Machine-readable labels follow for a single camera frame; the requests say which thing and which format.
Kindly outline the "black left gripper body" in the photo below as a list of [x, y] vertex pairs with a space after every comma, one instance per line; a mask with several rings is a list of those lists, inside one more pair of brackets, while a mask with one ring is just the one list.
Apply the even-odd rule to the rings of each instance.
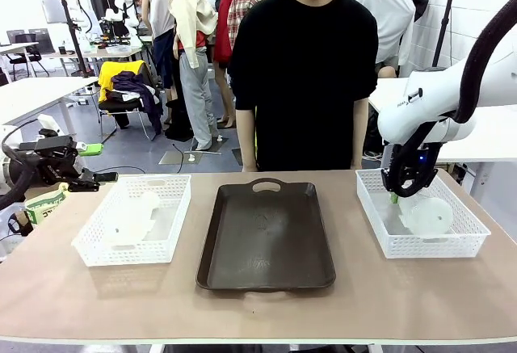
[[31, 187], [51, 186], [81, 177], [76, 141], [70, 135], [21, 143], [18, 159], [35, 168]]

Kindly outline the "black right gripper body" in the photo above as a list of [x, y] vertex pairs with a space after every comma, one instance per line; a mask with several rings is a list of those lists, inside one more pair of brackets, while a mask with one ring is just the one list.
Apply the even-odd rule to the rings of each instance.
[[429, 187], [437, 174], [438, 153], [438, 144], [425, 144], [416, 150], [394, 145], [389, 165], [381, 169], [385, 189], [398, 197], [409, 198]]

